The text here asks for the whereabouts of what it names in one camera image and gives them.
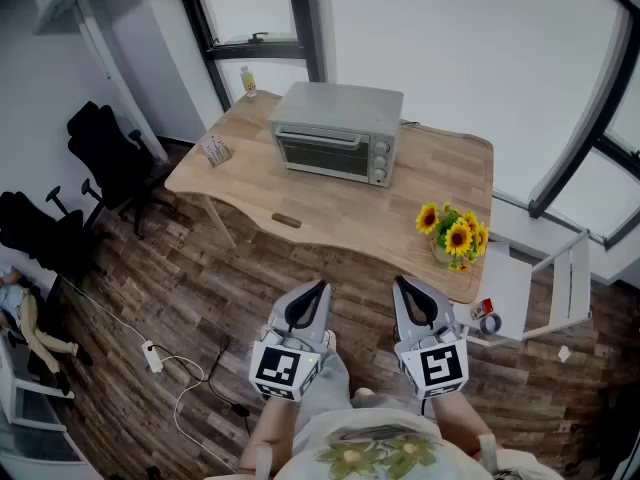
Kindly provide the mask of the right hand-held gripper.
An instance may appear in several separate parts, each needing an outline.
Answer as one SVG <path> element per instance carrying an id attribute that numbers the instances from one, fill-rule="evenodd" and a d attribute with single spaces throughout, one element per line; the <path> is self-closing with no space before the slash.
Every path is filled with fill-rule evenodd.
<path id="1" fill-rule="evenodd" d="M 467 343 L 449 298 L 428 283 L 397 276 L 392 285 L 399 367 L 418 399 L 459 391 L 469 379 Z"/>

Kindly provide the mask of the glass oven door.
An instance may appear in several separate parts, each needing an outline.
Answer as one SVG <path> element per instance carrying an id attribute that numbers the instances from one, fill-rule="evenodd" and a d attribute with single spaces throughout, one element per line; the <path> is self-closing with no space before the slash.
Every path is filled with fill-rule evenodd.
<path id="1" fill-rule="evenodd" d="M 274 124 L 274 140 L 288 169 L 367 182 L 370 137 L 318 127 Z"/>

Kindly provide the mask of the person's floral print shirt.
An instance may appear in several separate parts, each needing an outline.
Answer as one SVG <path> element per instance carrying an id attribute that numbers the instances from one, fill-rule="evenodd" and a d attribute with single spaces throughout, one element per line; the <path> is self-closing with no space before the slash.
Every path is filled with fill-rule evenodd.
<path id="1" fill-rule="evenodd" d="M 491 434 L 478 457 L 445 440 L 429 420 L 397 409 L 313 417 L 273 480 L 563 480 L 530 453 L 499 449 Z"/>

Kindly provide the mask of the person's grey trousers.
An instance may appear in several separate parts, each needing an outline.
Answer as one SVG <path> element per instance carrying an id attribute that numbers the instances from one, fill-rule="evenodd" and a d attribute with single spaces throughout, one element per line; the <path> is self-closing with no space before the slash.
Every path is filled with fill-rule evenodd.
<path id="1" fill-rule="evenodd" d="M 385 394 L 349 393 L 349 374 L 339 355 L 330 350 L 322 369 L 299 405 L 293 450 L 301 451 L 313 440 L 322 440 L 341 428 L 369 428 L 416 419 L 405 405 Z"/>

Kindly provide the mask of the white cabinet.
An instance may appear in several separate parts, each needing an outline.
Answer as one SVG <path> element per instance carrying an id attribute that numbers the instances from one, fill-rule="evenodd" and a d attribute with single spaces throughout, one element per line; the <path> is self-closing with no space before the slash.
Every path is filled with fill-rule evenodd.
<path id="1" fill-rule="evenodd" d="M 0 467 L 12 480 L 101 480 L 57 417 L 29 351 L 0 334 Z"/>

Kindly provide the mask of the white slatted chair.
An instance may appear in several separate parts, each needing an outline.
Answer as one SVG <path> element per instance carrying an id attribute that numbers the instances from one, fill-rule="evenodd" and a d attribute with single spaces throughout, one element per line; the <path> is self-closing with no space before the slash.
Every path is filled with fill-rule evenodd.
<path id="1" fill-rule="evenodd" d="M 549 321 L 531 330 L 525 328 L 532 277 L 546 267 L 553 268 Z M 472 313 L 488 299 L 492 317 L 501 319 L 489 334 Z M 535 265 L 511 257 L 508 248 L 496 242 L 488 245 L 480 289 L 472 303 L 454 305 L 463 338 L 475 345 L 497 347 L 511 341 L 534 339 L 590 319 L 591 271 L 589 232 L 584 230 L 550 256 Z"/>

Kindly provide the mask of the silver toaster oven body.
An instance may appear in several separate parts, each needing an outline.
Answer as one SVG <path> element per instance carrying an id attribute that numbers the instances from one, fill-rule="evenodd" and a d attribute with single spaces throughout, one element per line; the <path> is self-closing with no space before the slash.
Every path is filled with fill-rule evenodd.
<path id="1" fill-rule="evenodd" d="M 366 134 L 370 137 L 369 179 L 361 182 L 387 187 L 390 184 L 401 124 L 404 95 L 401 92 L 319 82 L 296 82 L 282 97 L 272 112 L 268 123 L 273 142 L 274 124 L 318 127 Z M 388 164 L 382 167 L 387 177 L 376 183 L 372 179 L 372 158 L 377 154 L 377 141 L 386 141 L 391 149 L 384 156 Z"/>

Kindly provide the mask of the white metal post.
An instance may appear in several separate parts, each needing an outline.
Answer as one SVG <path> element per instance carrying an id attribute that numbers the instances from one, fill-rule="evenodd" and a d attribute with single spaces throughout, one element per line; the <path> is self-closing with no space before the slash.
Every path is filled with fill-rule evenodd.
<path id="1" fill-rule="evenodd" d="M 66 11 L 73 14 L 91 55 L 103 70 L 106 79 L 114 84 L 128 117 L 141 131 L 143 144 L 148 147 L 156 159 L 162 162 L 167 161 L 168 156 L 164 147 L 152 131 L 148 120 L 120 72 L 90 0 L 34 0 L 34 2 L 36 18 L 32 31 L 35 35 L 42 34 L 55 19 Z"/>

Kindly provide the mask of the black office chair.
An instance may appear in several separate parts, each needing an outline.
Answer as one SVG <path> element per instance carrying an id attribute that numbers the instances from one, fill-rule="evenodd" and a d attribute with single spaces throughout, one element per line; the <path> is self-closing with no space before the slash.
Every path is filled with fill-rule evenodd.
<path id="1" fill-rule="evenodd" d="M 63 212 L 60 219 L 44 213 L 22 192 L 0 194 L 0 244 L 76 282 L 89 270 L 104 276 L 106 271 L 93 260 L 93 253 L 100 240 L 111 234 L 86 228 L 83 212 L 68 211 L 59 192 L 59 187 L 53 188 L 46 200 Z"/>
<path id="2" fill-rule="evenodd" d="M 627 459 L 640 433 L 640 381 L 618 388 L 603 388 L 600 428 L 600 467 L 611 479 Z"/>
<path id="3" fill-rule="evenodd" d="M 91 195 L 108 210 L 116 209 L 125 221 L 133 209 L 134 234 L 142 240 L 140 231 L 142 211 L 150 203 L 175 211 L 169 202 L 153 196 L 164 185 L 170 170 L 158 166 L 141 139 L 137 129 L 125 136 L 116 121 L 112 108 L 87 102 L 67 123 L 70 135 L 68 149 L 91 172 L 98 189 L 88 180 L 81 192 Z"/>

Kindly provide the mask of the white power strip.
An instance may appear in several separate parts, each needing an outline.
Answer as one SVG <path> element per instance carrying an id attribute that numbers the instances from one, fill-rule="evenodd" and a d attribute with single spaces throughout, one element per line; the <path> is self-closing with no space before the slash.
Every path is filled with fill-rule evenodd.
<path id="1" fill-rule="evenodd" d="M 160 373 L 163 370 L 163 363 L 155 344 L 151 340 L 145 341 L 142 345 L 142 351 L 150 371 L 152 373 Z"/>

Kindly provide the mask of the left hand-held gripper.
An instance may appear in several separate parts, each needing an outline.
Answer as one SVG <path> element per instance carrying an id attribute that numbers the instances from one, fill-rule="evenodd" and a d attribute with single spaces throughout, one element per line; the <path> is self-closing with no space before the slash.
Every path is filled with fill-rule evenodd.
<path id="1" fill-rule="evenodd" d="M 329 351 L 331 285 L 307 282 L 280 297 L 254 342 L 249 381 L 263 397 L 300 402 Z M 299 331 L 301 338 L 283 331 Z"/>

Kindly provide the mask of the sunflower bouquet in vase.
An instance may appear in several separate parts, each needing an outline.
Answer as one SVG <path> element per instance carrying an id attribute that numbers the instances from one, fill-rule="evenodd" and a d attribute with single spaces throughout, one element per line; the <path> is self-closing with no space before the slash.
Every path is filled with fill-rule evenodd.
<path id="1" fill-rule="evenodd" d="M 415 222 L 436 259 L 450 271 L 466 272 L 486 253 L 490 230 L 473 211 L 461 212 L 449 203 L 439 208 L 430 202 L 421 206 Z"/>

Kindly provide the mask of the person's left forearm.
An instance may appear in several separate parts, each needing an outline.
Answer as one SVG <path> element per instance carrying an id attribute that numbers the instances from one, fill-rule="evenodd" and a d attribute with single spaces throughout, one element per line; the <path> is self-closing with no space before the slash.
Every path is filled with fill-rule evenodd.
<path id="1" fill-rule="evenodd" d="M 291 459 L 298 406 L 294 401 L 270 398 L 258 419 L 238 463 L 238 474 L 266 479 Z"/>

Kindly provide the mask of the person's right forearm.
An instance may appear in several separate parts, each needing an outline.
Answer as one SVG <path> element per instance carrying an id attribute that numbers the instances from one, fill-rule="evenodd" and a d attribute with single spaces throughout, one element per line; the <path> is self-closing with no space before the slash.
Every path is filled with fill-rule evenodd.
<path id="1" fill-rule="evenodd" d="M 431 399 L 441 436 L 465 454 L 480 457 L 479 437 L 492 431 L 461 392 L 452 392 Z"/>

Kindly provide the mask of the black window frame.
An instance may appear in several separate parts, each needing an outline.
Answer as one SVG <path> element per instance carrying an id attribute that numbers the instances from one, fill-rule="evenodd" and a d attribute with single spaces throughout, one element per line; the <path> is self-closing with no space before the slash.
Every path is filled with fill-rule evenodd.
<path id="1" fill-rule="evenodd" d="M 249 44 L 247 39 L 235 45 L 222 44 L 213 36 L 201 0 L 181 1 L 205 68 L 224 111 L 231 107 L 231 100 L 217 67 L 221 60 L 302 59 L 306 63 L 310 81 L 327 80 L 318 0 L 290 0 L 296 33 L 294 39 L 265 39 L 260 44 Z"/>
<path id="2" fill-rule="evenodd" d="M 640 147 L 614 136 L 609 126 L 622 108 L 632 77 L 640 67 L 640 0 L 612 0 L 619 8 L 598 81 L 568 144 L 532 191 L 526 210 L 576 231 L 549 213 L 590 153 L 597 153 L 640 182 Z"/>

